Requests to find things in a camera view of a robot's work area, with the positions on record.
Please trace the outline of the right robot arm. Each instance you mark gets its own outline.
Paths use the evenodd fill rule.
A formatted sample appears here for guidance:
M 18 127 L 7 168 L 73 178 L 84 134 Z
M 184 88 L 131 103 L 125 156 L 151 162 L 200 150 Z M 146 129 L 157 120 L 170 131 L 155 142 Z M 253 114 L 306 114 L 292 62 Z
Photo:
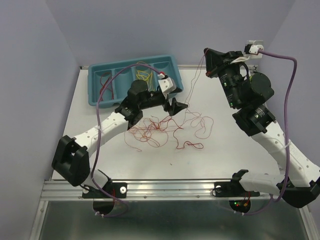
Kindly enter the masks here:
M 311 162 L 290 140 L 289 128 L 281 127 L 265 103 L 273 95 L 270 79 L 263 73 L 242 76 L 241 67 L 253 57 L 271 53 L 261 45 L 250 44 L 245 51 L 226 53 L 205 48 L 206 76 L 218 78 L 233 118 L 246 135 L 260 144 L 276 161 L 278 174 L 255 173 L 241 169 L 229 181 L 213 189 L 215 197 L 249 197 L 266 193 L 273 202 L 284 200 L 303 208 L 320 194 L 320 168 Z

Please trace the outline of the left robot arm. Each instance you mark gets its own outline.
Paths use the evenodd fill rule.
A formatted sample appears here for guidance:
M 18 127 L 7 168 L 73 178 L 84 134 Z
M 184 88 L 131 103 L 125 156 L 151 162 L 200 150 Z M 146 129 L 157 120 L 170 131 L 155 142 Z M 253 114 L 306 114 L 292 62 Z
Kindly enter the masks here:
M 174 116 L 188 107 L 175 98 L 169 99 L 170 94 L 182 91 L 171 78 L 160 79 L 158 83 L 156 91 L 149 91 L 145 81 L 133 81 L 127 96 L 105 120 L 99 119 L 96 126 L 74 137 L 63 136 L 58 141 L 52 168 L 73 187 L 85 185 L 100 197 L 110 197 L 111 178 L 97 169 L 96 161 L 90 165 L 90 157 L 98 156 L 102 145 L 135 126 L 144 109 L 162 106 Z

